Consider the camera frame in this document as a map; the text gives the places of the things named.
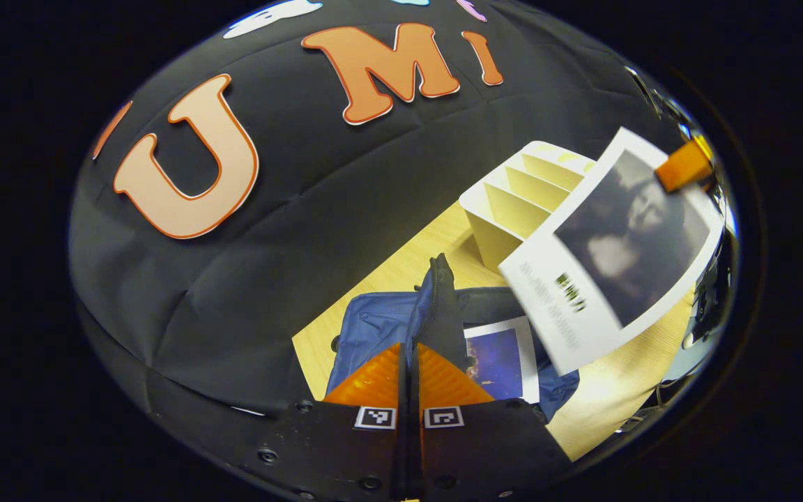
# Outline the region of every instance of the screw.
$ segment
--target screw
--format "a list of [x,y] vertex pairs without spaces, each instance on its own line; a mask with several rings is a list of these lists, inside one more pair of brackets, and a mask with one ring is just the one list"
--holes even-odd
[[368,492],[373,492],[375,489],[380,489],[380,487],[383,486],[383,482],[373,476],[369,476],[360,480],[358,484],[360,484],[361,488],[366,489]]
[[433,482],[437,489],[452,489],[457,483],[454,476],[439,476]]
[[277,453],[270,449],[261,449],[259,450],[259,460],[266,464],[272,464],[277,460]]

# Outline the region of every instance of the light wood surface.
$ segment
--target light wood surface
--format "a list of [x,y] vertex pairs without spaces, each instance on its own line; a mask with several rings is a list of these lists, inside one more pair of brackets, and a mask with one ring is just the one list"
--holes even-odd
[[[429,258],[440,253],[452,268],[455,289],[507,286],[482,265],[466,214],[454,203],[293,337],[316,400],[324,398],[328,387],[335,356],[330,343],[340,333],[349,301],[363,293],[413,291],[423,282]],[[691,303],[689,293],[647,331],[579,370],[578,390],[547,425],[571,460],[612,435],[646,401],[678,352]]]

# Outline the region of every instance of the paper organizer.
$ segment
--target paper organizer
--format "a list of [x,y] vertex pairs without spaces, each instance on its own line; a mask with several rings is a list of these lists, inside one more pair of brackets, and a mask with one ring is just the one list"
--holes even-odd
[[525,242],[580,183],[595,161],[532,141],[460,196],[482,263],[498,264]]

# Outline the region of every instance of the orange clip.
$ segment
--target orange clip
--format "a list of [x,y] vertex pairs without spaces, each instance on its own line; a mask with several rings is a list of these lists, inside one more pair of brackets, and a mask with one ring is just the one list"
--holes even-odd
[[701,136],[681,146],[668,160],[656,169],[656,177],[672,192],[678,188],[703,180],[711,175],[711,149]]
[[[429,347],[418,344],[420,360],[420,413],[424,408],[490,403],[491,395],[465,372]],[[347,406],[398,406],[398,369],[401,345],[374,356],[324,397],[325,403]]]

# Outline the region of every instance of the foam letter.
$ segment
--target foam letter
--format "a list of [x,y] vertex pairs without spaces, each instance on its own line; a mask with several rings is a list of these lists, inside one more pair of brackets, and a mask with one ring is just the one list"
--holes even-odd
[[132,107],[132,102],[127,102],[127,104],[122,105],[120,111],[114,115],[114,118],[111,119],[111,123],[107,124],[107,127],[101,133],[101,136],[98,138],[98,143],[95,145],[95,151],[92,152],[92,160],[98,158],[98,154],[101,153],[101,149],[105,147],[105,143],[107,143],[108,137],[111,137],[111,134],[114,132],[114,129],[120,125],[120,121],[123,117],[125,117],[125,113],[128,112],[128,109]]
[[475,57],[479,60],[479,66],[482,66],[482,82],[490,86],[496,86],[504,82],[504,77],[498,71],[498,67],[494,64],[494,58],[488,51],[488,40],[478,33],[472,31],[462,31],[460,35],[470,42],[475,50]]
[[216,181],[197,196],[183,194],[163,171],[147,134],[125,156],[114,176],[114,191],[125,193],[148,222],[172,238],[194,238],[216,228],[241,206],[258,174],[252,140],[229,108],[223,90],[231,77],[222,74],[189,92],[169,111],[169,122],[188,121],[219,165]]
[[430,26],[400,24],[395,29],[395,47],[390,49],[360,29],[342,26],[308,35],[303,38],[303,47],[321,49],[326,54],[349,99],[343,118],[351,125],[359,125],[392,110],[392,96],[378,92],[371,76],[405,102],[414,100],[415,70],[420,71],[420,94],[426,98],[460,89],[434,35]]
[[276,22],[276,20],[311,13],[313,10],[320,9],[323,4],[321,2],[309,3],[308,0],[289,0],[284,3],[278,3],[276,6],[259,10],[259,12],[252,13],[232,24],[222,38],[240,37],[255,29],[268,26],[272,22]]
[[467,0],[458,0],[458,3],[461,7],[469,13],[469,15],[475,17],[475,19],[481,20],[481,22],[488,22],[488,19],[485,18],[482,14],[475,12],[475,8],[473,7],[472,3],[469,3]]

